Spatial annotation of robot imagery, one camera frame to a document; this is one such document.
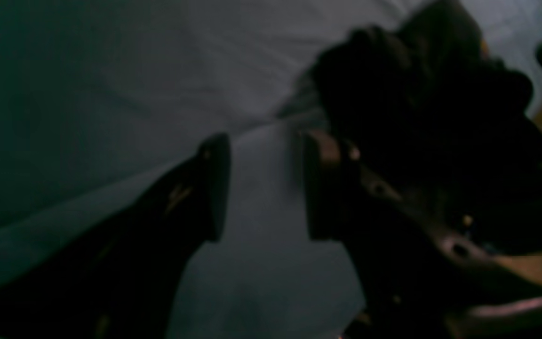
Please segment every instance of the white fabric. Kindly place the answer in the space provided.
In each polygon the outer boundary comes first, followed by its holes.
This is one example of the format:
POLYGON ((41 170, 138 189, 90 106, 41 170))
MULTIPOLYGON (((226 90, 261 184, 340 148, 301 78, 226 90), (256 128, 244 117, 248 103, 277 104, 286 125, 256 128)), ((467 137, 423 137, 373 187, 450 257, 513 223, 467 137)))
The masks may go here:
MULTIPOLYGON (((306 235, 295 131, 303 76, 357 26, 421 0, 0 0, 0 285, 129 204, 217 131, 226 229, 183 276, 170 338, 332 338, 363 307, 339 244, 306 235)), ((542 100, 542 0, 467 0, 542 100)))

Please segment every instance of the bed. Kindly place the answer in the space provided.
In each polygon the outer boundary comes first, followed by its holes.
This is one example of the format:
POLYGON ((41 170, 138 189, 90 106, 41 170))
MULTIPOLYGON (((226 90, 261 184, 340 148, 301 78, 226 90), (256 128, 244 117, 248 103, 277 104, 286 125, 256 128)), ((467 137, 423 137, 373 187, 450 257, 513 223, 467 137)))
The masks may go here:
MULTIPOLYGON (((335 338, 363 307, 337 243, 305 227, 307 71, 422 0, 0 0, 0 285, 132 202, 218 131, 234 155, 223 239, 183 275, 169 338, 335 338)), ((463 0, 542 102, 542 0, 463 0)))

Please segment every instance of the white sheet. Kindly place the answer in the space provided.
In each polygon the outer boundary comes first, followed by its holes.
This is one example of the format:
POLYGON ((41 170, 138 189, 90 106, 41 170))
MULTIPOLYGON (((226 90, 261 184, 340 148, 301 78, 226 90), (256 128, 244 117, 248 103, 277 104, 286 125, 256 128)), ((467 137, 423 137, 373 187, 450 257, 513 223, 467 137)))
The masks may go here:
MULTIPOLYGON (((344 249, 306 236, 295 130, 322 114, 303 73, 421 2, 0 0, 0 284, 228 131, 226 231, 190 262, 168 337, 337 335, 363 296, 344 249)), ((533 113, 542 0, 465 4, 533 79, 533 113)))

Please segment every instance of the bedsheet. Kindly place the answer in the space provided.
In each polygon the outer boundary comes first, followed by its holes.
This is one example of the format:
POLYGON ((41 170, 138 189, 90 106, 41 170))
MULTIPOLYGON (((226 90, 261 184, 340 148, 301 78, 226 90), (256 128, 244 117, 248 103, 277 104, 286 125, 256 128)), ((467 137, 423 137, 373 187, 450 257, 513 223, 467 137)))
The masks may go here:
MULTIPOLYGON (((169 338, 336 337, 363 307, 346 252, 310 242, 307 69, 423 0, 0 0, 0 285, 123 206, 217 131, 234 163, 222 241, 190 261, 169 338)), ((542 100, 542 0, 464 0, 542 100)))

